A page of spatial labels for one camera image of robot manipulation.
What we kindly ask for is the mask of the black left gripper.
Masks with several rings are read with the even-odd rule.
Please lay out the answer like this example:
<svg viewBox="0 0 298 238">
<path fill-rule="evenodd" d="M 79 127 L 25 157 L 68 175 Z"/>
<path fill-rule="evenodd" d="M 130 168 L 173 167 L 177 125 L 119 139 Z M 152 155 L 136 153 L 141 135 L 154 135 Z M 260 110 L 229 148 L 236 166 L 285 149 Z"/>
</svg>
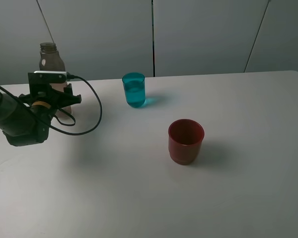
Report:
<svg viewBox="0 0 298 238">
<path fill-rule="evenodd" d="M 54 90 L 48 83 L 29 82 L 29 93 L 20 94 L 18 99 L 36 117 L 54 117 L 58 109 L 81 103 L 81 95 L 73 94 L 70 83 L 56 84 Z"/>
</svg>

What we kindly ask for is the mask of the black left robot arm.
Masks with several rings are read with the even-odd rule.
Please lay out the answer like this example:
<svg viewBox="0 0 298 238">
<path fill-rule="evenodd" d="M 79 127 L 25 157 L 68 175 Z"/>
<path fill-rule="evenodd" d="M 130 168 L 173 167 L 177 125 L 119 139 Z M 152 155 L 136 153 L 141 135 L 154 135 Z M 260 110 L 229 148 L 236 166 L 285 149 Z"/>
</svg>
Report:
<svg viewBox="0 0 298 238">
<path fill-rule="evenodd" d="M 71 85 L 64 92 L 49 83 L 30 83 L 29 89 L 29 94 L 16 97 L 0 86 L 0 129 L 12 146 L 43 143 L 56 112 L 81 103 L 81 95 L 75 96 Z"/>
</svg>

